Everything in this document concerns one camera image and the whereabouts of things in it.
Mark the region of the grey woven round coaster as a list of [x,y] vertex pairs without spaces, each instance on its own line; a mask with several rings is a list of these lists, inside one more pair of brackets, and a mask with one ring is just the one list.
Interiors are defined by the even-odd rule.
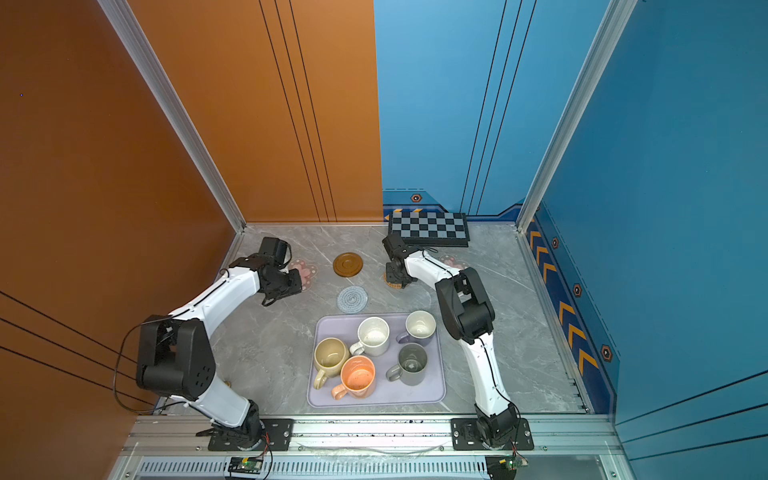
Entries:
[[337,297],[337,307],[344,314],[362,312],[368,303],[368,294],[363,287],[349,286],[344,288]]

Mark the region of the orange ceramic mug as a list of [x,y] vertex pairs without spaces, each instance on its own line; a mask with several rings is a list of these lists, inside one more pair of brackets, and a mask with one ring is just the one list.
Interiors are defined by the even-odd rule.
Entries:
[[340,378],[341,383],[331,390],[334,400],[340,400],[346,395],[364,399],[375,390],[376,367],[366,356],[353,356],[344,363]]

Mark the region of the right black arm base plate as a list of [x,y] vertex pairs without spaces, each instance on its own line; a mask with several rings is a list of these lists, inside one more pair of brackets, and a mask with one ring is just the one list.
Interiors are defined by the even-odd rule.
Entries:
[[453,449],[533,451],[534,439],[530,424],[521,418],[511,429],[493,432],[490,427],[480,427],[476,418],[453,418],[450,421]]

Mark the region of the brown wooden round coaster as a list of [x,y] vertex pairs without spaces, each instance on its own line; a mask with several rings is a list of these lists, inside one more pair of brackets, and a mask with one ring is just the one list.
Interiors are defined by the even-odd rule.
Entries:
[[341,277],[354,277],[361,272],[364,266],[362,257],[354,252],[344,252],[333,261],[334,272]]

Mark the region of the pink cherry blossom coaster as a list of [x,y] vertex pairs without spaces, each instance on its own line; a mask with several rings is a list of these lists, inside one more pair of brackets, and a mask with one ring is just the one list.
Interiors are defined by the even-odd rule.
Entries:
[[460,259],[457,259],[451,255],[442,255],[439,257],[439,260],[445,265],[448,265],[451,268],[456,268],[458,270],[463,270],[468,267],[468,264],[466,262]]
[[289,269],[296,269],[299,271],[302,290],[307,291],[311,288],[313,279],[317,275],[318,268],[316,265],[306,262],[305,260],[296,259],[289,264]]

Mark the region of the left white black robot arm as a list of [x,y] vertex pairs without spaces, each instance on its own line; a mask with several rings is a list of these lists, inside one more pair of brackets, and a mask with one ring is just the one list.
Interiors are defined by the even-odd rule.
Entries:
[[240,450],[266,441],[257,404],[232,390],[216,371],[210,337],[241,303],[258,293],[263,306],[299,294],[301,274],[270,257],[241,257],[186,305],[140,326],[136,383],[177,399],[211,420],[204,435]]

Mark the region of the purple white ceramic mug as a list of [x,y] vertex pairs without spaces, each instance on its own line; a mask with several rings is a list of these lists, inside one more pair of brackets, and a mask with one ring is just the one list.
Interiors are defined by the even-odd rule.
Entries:
[[415,311],[407,316],[405,331],[396,337],[396,341],[399,344],[416,343],[426,346],[434,338],[436,327],[436,320],[431,313]]

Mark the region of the yellow ceramic mug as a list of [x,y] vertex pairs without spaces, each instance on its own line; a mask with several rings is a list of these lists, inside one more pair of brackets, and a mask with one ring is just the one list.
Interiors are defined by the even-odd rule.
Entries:
[[349,358],[349,348],[342,340],[335,337],[321,340],[313,353],[313,362],[317,370],[313,388],[319,390],[329,379],[338,376]]

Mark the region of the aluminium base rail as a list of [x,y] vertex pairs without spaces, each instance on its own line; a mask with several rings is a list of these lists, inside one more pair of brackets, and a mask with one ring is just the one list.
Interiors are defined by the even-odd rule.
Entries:
[[293,415],[285,452],[214,452],[192,416],[142,417],[109,473],[111,479],[229,479],[233,456],[264,459],[262,479],[489,479],[486,456],[521,455],[516,479],[631,479],[609,420],[601,415],[524,414],[533,451],[453,449],[459,414]]

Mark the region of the left green circuit board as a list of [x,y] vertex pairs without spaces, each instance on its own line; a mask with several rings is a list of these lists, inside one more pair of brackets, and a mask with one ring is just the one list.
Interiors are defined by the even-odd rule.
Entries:
[[262,457],[233,456],[229,459],[226,477],[229,479],[262,479],[265,472],[264,459]]

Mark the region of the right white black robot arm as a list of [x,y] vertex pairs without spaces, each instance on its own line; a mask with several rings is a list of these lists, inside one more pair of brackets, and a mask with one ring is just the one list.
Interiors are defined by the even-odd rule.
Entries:
[[443,325],[459,342],[469,366],[478,436],[492,449],[510,443],[521,415],[503,384],[494,348],[495,310],[477,271],[457,269],[424,250],[404,248],[389,255],[385,278],[398,287],[421,281],[434,289]]

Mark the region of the aluminium corner post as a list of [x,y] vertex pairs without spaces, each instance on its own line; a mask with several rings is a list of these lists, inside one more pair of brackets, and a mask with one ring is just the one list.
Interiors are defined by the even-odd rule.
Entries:
[[246,227],[244,215],[129,3],[99,0],[98,4],[226,219],[241,233]]
[[608,3],[522,205],[516,221],[519,234],[524,234],[532,222],[637,3],[637,0]]

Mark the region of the aluminium corner post right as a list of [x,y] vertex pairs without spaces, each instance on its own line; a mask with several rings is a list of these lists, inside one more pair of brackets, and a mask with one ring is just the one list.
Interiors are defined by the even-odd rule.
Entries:
[[637,3],[637,0],[608,3],[522,205],[516,221],[519,234],[524,234],[532,222]]

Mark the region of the lavender rectangular tray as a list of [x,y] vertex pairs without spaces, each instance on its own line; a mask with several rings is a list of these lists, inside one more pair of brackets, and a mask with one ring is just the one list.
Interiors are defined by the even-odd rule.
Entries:
[[[315,329],[314,344],[330,337],[338,338],[350,346],[358,341],[357,329],[367,318],[366,314],[333,315],[321,318]],[[316,389],[308,385],[307,400],[314,408],[353,408],[358,406],[382,406],[405,404],[438,403],[446,395],[444,368],[439,338],[433,336],[425,346],[427,352],[426,377],[416,386],[409,386],[400,380],[389,381],[386,371],[395,366],[402,345],[396,337],[406,331],[405,313],[383,313],[380,317],[390,327],[390,346],[386,353],[372,359],[376,368],[376,383],[374,392],[365,399],[357,399],[349,394],[339,400],[332,398],[331,391],[341,384],[339,377],[333,377],[325,385]]]

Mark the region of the aluminium corner post left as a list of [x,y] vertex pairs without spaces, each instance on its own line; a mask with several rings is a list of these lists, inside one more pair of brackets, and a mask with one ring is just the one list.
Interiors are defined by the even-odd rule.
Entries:
[[241,233],[246,227],[244,215],[129,3],[99,0],[98,4],[226,219]]

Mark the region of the right small circuit board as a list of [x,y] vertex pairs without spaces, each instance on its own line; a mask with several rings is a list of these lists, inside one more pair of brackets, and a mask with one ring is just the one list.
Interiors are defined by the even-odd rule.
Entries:
[[486,456],[485,462],[490,480],[515,480],[518,472],[529,465],[521,455]]

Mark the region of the woven rattan round coaster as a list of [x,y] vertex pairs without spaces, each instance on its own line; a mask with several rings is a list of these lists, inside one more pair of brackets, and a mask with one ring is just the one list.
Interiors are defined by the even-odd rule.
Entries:
[[385,281],[387,285],[393,289],[402,289],[403,288],[403,280],[399,275],[396,275],[395,273],[388,272],[385,274]]

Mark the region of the black silver chessboard box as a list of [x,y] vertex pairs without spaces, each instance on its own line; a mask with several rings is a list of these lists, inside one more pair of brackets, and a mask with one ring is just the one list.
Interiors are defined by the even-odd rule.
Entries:
[[405,244],[428,247],[467,247],[466,215],[432,210],[395,210],[388,216],[388,232]]

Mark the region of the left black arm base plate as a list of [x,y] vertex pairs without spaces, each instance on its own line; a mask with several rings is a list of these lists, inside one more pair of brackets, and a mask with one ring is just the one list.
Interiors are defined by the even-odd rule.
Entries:
[[214,425],[210,429],[207,449],[214,452],[285,452],[290,446],[294,424],[291,418],[262,418],[257,432],[250,437]]

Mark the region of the grey ceramic mug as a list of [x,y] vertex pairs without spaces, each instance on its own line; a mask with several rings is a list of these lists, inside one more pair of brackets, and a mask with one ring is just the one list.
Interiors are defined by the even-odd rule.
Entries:
[[417,386],[426,376],[427,364],[428,354],[424,347],[416,343],[405,344],[398,353],[397,363],[387,370],[386,378],[390,382]]

